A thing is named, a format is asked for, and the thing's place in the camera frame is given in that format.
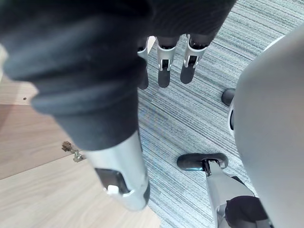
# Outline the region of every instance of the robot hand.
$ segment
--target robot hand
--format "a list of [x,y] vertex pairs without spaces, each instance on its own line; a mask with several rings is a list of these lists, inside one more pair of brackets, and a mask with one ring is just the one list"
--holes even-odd
[[86,151],[107,193],[142,209],[150,192],[137,117],[137,87],[148,86],[138,56],[147,60],[145,38],[158,38],[159,85],[166,87],[178,38],[190,34],[180,76],[189,83],[234,2],[3,0],[4,71],[37,87],[32,106]]

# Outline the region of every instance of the door hinge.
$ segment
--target door hinge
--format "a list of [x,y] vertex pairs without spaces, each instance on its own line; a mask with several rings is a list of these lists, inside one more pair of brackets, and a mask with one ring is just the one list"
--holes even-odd
[[62,143],[62,150],[74,154],[74,162],[80,162],[85,159],[85,156],[79,152],[79,149],[68,141]]

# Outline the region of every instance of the gray carpet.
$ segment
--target gray carpet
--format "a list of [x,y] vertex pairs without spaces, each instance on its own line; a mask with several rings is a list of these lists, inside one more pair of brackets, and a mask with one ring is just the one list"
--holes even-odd
[[301,0],[239,0],[200,61],[193,81],[179,75],[185,36],[171,70],[171,83],[157,85],[156,46],[149,54],[149,88],[140,91],[140,128],[144,159],[151,178],[150,207],[162,228],[212,228],[205,175],[176,166],[179,155],[222,152],[234,173],[253,190],[226,127],[228,108],[222,91],[235,87],[244,68],[276,38],[304,21]]

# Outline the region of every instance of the black fabric sleeve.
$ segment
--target black fabric sleeve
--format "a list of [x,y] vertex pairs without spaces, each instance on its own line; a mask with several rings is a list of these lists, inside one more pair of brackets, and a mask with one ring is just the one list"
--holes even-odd
[[52,115],[81,149],[112,147],[138,128],[146,66],[137,41],[150,16],[143,0],[3,0],[4,71],[37,87],[33,107]]

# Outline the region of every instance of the silver metal forearm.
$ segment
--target silver metal forearm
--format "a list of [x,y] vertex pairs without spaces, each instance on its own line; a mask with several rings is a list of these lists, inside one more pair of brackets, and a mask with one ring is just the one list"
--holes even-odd
[[100,151],[86,151],[104,190],[129,210],[143,209],[150,185],[138,131],[124,142]]

